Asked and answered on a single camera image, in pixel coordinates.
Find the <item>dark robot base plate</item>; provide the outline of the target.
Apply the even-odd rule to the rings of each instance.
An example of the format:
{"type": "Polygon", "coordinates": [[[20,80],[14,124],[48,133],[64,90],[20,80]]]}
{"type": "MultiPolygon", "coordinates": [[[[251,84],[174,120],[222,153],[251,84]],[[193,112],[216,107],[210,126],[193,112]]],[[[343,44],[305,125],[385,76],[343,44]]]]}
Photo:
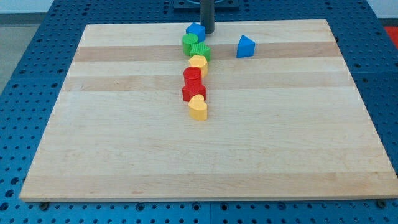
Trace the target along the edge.
{"type": "MultiPolygon", "coordinates": [[[[189,10],[199,10],[200,0],[173,0],[173,10],[175,12],[185,12],[189,10]]],[[[239,0],[214,0],[215,10],[239,9],[239,0]]]]}

